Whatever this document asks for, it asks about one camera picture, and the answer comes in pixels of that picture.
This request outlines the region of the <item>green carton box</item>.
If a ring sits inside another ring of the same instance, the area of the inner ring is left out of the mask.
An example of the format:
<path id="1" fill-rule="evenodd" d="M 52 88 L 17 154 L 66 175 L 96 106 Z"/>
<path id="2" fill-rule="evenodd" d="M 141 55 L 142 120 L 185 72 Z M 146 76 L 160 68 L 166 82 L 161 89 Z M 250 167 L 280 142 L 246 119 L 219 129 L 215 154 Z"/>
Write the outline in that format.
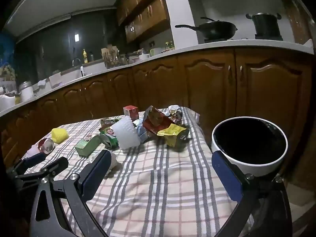
<path id="1" fill-rule="evenodd" d="M 76 145 L 76 152 L 82 157 L 88 157 L 101 143 L 98 135 L 81 139 Z"/>

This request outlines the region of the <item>green foil snack bag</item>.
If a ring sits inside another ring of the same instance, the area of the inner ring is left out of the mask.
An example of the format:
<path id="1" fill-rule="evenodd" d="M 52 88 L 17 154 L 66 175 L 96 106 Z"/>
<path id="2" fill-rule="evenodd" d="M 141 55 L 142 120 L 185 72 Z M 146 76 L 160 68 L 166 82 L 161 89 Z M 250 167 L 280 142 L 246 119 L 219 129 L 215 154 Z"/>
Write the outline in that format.
<path id="1" fill-rule="evenodd" d="M 105 145 L 106 149 L 115 150 L 118 148 L 118 140 L 112 128 L 112 126 L 118 121 L 118 119 L 107 118 L 100 120 L 101 127 L 99 128 L 99 138 Z"/>

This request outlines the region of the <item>white foam block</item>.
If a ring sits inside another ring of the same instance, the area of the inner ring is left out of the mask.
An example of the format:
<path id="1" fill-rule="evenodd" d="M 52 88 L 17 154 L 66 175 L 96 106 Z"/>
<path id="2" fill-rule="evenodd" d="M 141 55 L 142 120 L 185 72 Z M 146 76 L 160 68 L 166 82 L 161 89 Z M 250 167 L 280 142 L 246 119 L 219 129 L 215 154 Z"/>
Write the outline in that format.
<path id="1" fill-rule="evenodd" d="M 129 149 L 140 145 L 140 139 L 129 116 L 122 117 L 111 128 L 121 149 Z"/>

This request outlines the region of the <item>yellow foil snack wrapper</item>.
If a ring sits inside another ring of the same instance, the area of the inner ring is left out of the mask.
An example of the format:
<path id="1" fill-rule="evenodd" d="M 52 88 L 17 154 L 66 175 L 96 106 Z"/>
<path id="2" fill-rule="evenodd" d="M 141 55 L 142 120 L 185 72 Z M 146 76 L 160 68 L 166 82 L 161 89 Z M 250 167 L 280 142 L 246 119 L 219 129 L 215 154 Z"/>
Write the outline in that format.
<path id="1" fill-rule="evenodd" d="M 168 128 L 157 132 L 157 136 L 163 137 L 167 146 L 176 148 L 182 142 L 184 142 L 189 135 L 189 129 L 176 125 L 170 124 Z"/>

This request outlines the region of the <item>red small carton box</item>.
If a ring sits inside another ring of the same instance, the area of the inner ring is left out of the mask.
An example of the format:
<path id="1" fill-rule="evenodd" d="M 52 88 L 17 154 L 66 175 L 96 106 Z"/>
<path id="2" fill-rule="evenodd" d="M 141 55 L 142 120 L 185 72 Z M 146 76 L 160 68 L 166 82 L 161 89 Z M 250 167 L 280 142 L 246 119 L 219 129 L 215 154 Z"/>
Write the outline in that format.
<path id="1" fill-rule="evenodd" d="M 139 119 L 139 110 L 137 106 L 128 105 L 123 108 L 125 116 L 129 116 L 132 121 Z"/>

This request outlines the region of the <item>cartoon print wrapper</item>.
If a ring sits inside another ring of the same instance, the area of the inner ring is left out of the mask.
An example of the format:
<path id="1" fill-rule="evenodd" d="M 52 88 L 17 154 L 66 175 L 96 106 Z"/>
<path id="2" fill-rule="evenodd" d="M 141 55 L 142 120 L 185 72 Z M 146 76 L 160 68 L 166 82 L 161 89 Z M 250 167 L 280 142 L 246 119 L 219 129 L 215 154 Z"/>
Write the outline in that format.
<path id="1" fill-rule="evenodd" d="M 179 125 L 182 123 L 183 112 L 179 105 L 170 105 L 168 106 L 169 115 L 168 117 L 176 124 Z"/>

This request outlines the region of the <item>red foil snack bag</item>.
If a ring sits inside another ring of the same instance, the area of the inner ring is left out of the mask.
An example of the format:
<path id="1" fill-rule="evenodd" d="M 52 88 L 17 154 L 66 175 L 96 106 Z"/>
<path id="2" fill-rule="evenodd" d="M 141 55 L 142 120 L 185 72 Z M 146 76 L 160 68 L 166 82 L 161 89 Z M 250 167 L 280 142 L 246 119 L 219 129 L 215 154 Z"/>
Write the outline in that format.
<path id="1" fill-rule="evenodd" d="M 165 130 L 173 123 L 169 117 L 151 105 L 144 113 L 142 126 L 149 132 L 157 135 L 159 131 Z"/>

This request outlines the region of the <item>blue white paper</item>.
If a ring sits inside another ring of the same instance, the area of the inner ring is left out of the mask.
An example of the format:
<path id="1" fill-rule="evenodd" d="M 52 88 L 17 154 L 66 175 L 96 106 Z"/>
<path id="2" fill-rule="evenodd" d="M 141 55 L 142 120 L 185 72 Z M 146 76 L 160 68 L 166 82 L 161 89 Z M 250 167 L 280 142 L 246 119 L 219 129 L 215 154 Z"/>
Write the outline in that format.
<path id="1" fill-rule="evenodd" d="M 137 119 L 134 122 L 135 129 L 137 131 L 137 135 L 141 143 L 145 143 L 148 139 L 148 133 L 146 128 L 142 125 L 142 120 Z"/>

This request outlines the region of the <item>wooden kitchen cabinets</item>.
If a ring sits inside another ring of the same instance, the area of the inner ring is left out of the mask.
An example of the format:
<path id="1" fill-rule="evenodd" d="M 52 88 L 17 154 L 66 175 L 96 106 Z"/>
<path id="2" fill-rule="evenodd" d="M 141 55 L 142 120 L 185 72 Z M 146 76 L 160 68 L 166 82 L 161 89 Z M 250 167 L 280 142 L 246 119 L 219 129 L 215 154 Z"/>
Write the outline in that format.
<path id="1" fill-rule="evenodd" d="M 143 42 L 170 29 L 166 0 L 117 0 L 118 26 L 126 41 Z"/>
<path id="2" fill-rule="evenodd" d="M 53 128 L 177 104 L 200 114 L 206 140 L 221 121 L 254 116 L 278 125 L 298 148 L 315 86 L 315 56 L 289 49 L 218 48 L 180 53 L 90 76 L 1 116 L 6 167 Z"/>

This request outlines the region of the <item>wooden upper kitchen cabinets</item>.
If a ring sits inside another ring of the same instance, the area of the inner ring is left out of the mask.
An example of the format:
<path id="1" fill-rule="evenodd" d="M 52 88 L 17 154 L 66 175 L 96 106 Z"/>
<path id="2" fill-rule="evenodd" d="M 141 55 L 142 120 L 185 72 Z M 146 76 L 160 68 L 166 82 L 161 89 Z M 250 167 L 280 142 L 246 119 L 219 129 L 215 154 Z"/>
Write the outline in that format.
<path id="1" fill-rule="evenodd" d="M 117 0 L 118 26 L 126 41 L 143 42 L 170 29 L 166 0 Z"/>

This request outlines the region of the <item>white crumpled tissue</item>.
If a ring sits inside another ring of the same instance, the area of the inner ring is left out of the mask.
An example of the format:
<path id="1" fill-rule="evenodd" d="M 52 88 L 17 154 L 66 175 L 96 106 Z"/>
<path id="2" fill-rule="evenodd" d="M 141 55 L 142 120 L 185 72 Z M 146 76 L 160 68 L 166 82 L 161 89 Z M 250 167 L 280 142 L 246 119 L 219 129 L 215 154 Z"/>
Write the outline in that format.
<path id="1" fill-rule="evenodd" d="M 105 169 L 106 169 L 106 173 L 105 176 L 107 176 L 113 169 L 115 166 L 117 166 L 118 161 L 117 161 L 117 155 L 113 152 L 107 151 L 106 152 L 106 165 L 105 165 Z"/>

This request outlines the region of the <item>crushed red metal can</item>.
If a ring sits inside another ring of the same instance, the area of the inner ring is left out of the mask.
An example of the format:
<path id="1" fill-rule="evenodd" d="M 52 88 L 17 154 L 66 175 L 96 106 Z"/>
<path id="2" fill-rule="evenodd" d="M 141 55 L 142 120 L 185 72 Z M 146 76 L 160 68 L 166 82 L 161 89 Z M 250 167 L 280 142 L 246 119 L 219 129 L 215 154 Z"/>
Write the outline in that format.
<path id="1" fill-rule="evenodd" d="M 52 139 L 45 138 L 42 139 L 38 144 L 38 150 L 45 155 L 49 155 L 55 148 L 55 144 Z"/>

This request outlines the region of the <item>white jar with lid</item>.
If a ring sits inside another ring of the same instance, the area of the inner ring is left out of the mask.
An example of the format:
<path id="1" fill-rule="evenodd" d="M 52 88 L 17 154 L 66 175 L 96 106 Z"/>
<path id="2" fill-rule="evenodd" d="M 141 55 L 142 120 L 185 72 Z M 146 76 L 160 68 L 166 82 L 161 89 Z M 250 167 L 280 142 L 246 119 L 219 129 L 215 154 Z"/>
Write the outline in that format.
<path id="1" fill-rule="evenodd" d="M 34 98 L 34 91 L 30 81 L 24 81 L 19 85 L 20 98 L 22 102 L 26 102 Z"/>

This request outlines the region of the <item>yellow oil bottle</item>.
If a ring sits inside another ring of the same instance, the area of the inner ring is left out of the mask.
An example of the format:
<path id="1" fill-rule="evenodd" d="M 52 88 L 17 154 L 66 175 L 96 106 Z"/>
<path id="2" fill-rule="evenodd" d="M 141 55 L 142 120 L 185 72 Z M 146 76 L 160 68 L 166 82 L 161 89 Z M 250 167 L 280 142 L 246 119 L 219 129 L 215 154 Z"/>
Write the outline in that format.
<path id="1" fill-rule="evenodd" d="M 83 57 L 84 57 L 84 63 L 88 63 L 88 57 L 87 57 L 87 53 L 86 53 L 86 49 L 83 49 Z"/>

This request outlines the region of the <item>black cooking pot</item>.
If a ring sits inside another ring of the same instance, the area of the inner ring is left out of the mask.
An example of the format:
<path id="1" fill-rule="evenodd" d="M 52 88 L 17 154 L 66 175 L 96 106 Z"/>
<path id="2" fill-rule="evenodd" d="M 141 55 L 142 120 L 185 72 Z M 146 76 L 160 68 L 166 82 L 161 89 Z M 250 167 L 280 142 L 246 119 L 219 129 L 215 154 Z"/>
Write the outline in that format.
<path id="1" fill-rule="evenodd" d="M 276 40 L 283 41 L 277 21 L 282 19 L 282 16 L 270 13 L 256 13 L 245 15 L 247 19 L 252 20 L 256 30 L 255 39 L 257 40 Z"/>

